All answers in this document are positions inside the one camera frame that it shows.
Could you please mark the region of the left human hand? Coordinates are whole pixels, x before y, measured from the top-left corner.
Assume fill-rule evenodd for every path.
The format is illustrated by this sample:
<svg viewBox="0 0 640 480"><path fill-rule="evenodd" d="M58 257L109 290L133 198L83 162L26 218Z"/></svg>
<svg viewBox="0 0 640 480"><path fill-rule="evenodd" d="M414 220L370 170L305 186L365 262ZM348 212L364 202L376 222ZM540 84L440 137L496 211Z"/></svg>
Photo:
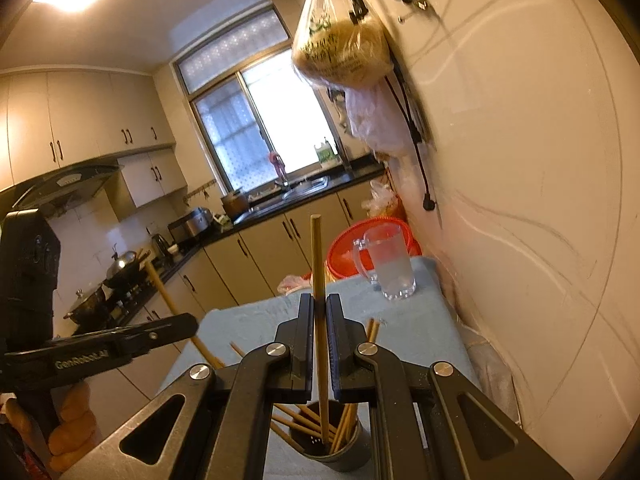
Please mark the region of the left human hand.
<svg viewBox="0 0 640 480"><path fill-rule="evenodd" d="M65 396L58 406L60 422L43 443L34 419L14 396L2 404L2 426L11 429L13 452L26 479L57 479L96 447L98 424L90 408L89 385L78 382L63 391Z"/></svg>

